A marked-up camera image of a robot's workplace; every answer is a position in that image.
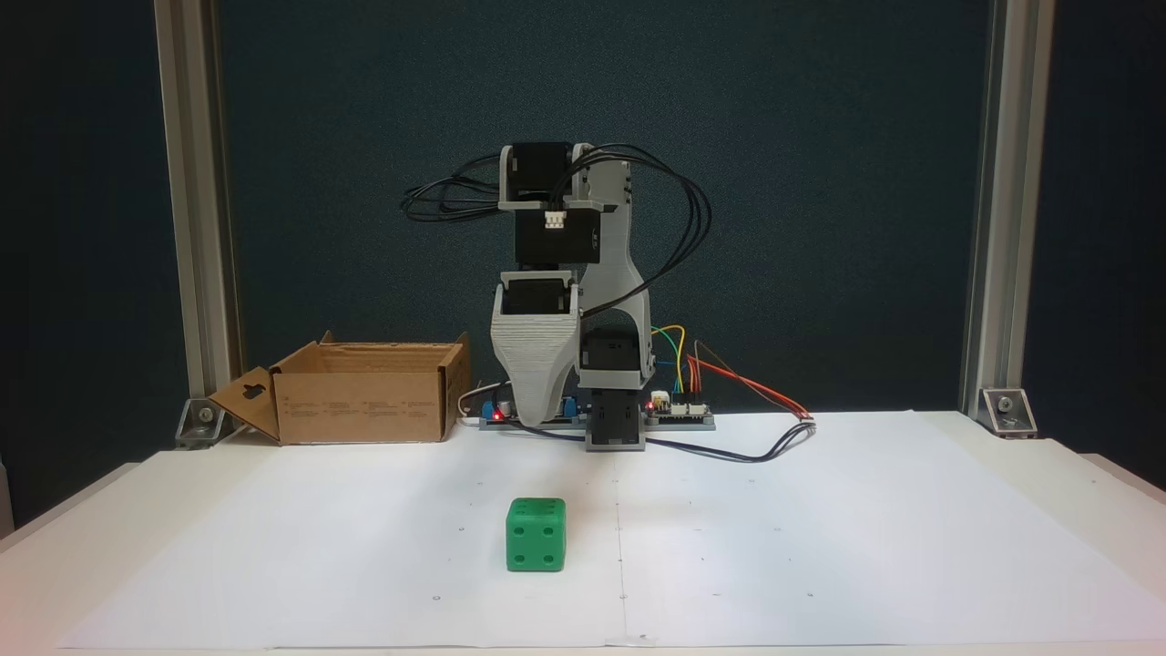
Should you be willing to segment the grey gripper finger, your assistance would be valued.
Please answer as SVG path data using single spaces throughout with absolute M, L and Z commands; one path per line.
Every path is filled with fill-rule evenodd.
M 545 385 L 542 386 L 542 392 L 538 395 L 538 424 L 542 425 L 549 423 L 550 419 L 557 418 L 559 412 L 561 412 L 561 403 L 563 397 L 563 392 L 566 392 L 566 383 L 570 378 L 575 364 L 573 361 L 566 361 L 557 371 L 552 371 L 547 374 Z
M 534 360 L 500 360 L 510 381 L 517 419 L 526 426 L 538 423 L 538 362 Z

